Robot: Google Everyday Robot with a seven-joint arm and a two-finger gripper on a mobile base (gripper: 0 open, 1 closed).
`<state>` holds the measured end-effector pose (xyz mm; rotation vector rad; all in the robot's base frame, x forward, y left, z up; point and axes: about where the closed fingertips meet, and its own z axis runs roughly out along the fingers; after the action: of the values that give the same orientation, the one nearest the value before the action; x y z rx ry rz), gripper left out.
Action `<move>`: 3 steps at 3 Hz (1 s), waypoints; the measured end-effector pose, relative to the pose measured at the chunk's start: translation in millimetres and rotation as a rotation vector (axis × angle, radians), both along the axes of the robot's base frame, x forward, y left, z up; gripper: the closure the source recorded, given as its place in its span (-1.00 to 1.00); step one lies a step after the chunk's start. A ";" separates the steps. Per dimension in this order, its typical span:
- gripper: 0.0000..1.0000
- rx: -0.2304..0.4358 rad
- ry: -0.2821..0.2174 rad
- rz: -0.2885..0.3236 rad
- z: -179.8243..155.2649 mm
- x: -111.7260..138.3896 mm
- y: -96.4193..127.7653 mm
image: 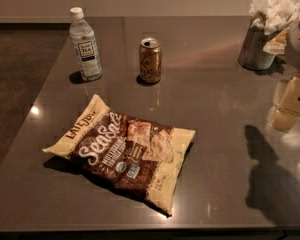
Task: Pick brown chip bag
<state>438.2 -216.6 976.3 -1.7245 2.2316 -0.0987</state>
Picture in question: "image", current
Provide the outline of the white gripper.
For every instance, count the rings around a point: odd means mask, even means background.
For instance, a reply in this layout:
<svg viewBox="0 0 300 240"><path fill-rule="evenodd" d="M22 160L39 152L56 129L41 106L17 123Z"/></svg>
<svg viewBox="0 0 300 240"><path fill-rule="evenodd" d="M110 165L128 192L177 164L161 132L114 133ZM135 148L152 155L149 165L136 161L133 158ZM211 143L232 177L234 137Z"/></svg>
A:
<svg viewBox="0 0 300 240"><path fill-rule="evenodd" d="M286 62L300 70L300 24L290 25ZM269 112L269 126L277 131L289 132L300 119L300 74L290 80L280 80L273 96L273 106Z"/></svg>

